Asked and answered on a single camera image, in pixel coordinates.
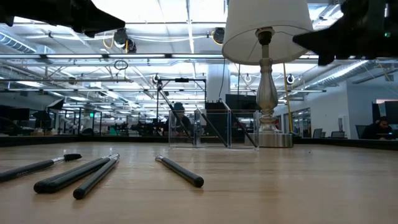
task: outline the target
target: white lampshade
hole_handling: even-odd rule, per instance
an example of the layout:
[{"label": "white lampshade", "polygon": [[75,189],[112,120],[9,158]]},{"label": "white lampshade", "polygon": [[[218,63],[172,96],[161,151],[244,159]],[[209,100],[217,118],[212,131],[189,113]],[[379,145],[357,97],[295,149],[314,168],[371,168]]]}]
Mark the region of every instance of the white lampshade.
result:
[{"label": "white lampshade", "polygon": [[272,27],[269,44],[273,64],[291,62],[307,50],[292,42],[293,35],[312,30],[306,0],[229,0],[223,55],[243,65],[258,65],[262,58],[256,30]]}]

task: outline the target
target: desk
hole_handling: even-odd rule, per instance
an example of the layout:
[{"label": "desk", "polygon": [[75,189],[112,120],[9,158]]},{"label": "desk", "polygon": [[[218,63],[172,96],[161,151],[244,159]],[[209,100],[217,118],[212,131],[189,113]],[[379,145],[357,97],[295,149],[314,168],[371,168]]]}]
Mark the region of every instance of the desk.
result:
[{"label": "desk", "polygon": [[[83,158],[0,184],[8,223],[391,223],[398,220],[398,153],[321,145],[259,151],[188,150],[167,144],[76,142],[3,147],[0,170],[64,153]],[[37,195],[33,185],[110,153],[117,168],[84,199]],[[163,154],[201,175],[196,189],[155,161]]]}]

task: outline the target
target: wall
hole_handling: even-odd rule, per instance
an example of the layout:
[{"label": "wall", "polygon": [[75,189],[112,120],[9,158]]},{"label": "wall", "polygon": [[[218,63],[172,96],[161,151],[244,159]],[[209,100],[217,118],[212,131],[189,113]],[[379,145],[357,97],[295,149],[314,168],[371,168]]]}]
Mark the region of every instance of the wall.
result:
[{"label": "wall", "polygon": [[28,92],[28,96],[21,96],[20,93],[0,93],[0,105],[33,110],[44,110],[46,106],[58,99],[55,96],[34,92]]},{"label": "wall", "polygon": [[[311,109],[311,130],[322,128],[326,137],[332,131],[338,131],[338,118],[344,116],[343,129],[347,138],[351,137],[348,113],[348,97],[346,82],[339,83],[337,87],[326,88],[326,93],[310,93],[304,101],[293,101],[290,104],[291,111]],[[287,106],[278,106],[274,116],[287,113]]]},{"label": "wall", "polygon": [[358,139],[356,125],[369,125],[373,122],[372,102],[398,99],[398,90],[388,85],[350,84],[347,86],[349,126],[351,138]]}]

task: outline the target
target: table lamp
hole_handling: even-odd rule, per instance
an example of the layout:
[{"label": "table lamp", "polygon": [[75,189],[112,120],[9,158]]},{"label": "table lamp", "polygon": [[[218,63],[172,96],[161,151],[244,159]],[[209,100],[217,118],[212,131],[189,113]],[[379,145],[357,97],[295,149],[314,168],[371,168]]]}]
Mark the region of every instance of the table lamp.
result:
[{"label": "table lamp", "polygon": [[260,147],[292,147],[291,134],[275,127],[278,95],[272,64],[291,62],[306,53],[292,42],[312,30],[306,0],[229,0],[223,55],[234,63],[260,65],[257,104],[261,107]]}]

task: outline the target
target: man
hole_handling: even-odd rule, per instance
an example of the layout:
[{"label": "man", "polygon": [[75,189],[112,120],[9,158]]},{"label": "man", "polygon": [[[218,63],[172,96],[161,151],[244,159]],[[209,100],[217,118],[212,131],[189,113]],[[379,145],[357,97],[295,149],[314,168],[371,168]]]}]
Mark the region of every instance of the man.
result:
[{"label": "man", "polygon": [[[182,124],[186,127],[186,129],[192,133],[192,125],[191,121],[187,116],[184,115],[185,113],[185,108],[183,107],[182,103],[175,103],[174,104],[174,110],[177,112],[178,117],[181,119]],[[169,119],[166,121],[164,125],[164,133],[163,135],[166,136],[169,134]],[[175,127],[173,127],[173,130],[176,132],[175,135],[178,136],[183,136],[185,135],[183,128],[181,127],[181,124],[177,121]]]},{"label": "man", "polygon": [[374,124],[367,126],[362,133],[362,139],[383,139],[381,134],[392,133],[392,128],[388,125],[387,117],[383,116],[378,119]]}]

